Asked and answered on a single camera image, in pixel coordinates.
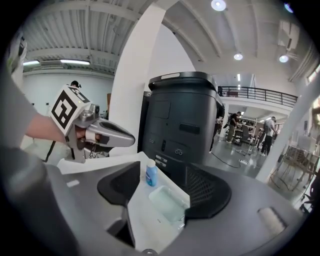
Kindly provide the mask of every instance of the blue bottle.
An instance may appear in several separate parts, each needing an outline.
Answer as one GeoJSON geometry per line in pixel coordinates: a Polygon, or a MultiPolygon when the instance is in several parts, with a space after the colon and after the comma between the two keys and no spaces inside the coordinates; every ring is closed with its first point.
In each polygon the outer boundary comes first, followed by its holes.
{"type": "Polygon", "coordinates": [[[149,159],[146,165],[146,173],[145,173],[146,183],[150,186],[154,187],[158,181],[158,169],[156,167],[156,162],[152,159],[149,159]]]}

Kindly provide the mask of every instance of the white column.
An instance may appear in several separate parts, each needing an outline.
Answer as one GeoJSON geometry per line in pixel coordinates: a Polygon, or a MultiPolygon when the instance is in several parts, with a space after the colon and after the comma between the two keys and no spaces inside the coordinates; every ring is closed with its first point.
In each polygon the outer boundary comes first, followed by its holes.
{"type": "Polygon", "coordinates": [[[256,179],[261,182],[267,182],[271,171],[275,168],[278,158],[284,149],[288,139],[290,138],[294,129],[296,129],[300,120],[305,113],[312,106],[312,103],[320,95],[320,75],[308,85],[305,86],[303,94],[298,98],[298,101],[294,105],[291,114],[281,129],[281,133],[276,138],[269,155],[267,156],[262,168],[260,169],[256,179]]]}
{"type": "Polygon", "coordinates": [[[219,137],[223,138],[225,135],[225,130],[224,126],[228,122],[228,114],[229,114],[229,104],[224,104],[224,117],[223,117],[223,122],[222,122],[222,128],[219,137]]]}
{"type": "Polygon", "coordinates": [[[153,48],[166,10],[178,0],[152,3],[136,23],[117,66],[114,77],[109,120],[135,137],[131,147],[117,147],[110,156],[137,152],[142,99],[153,48]]]}

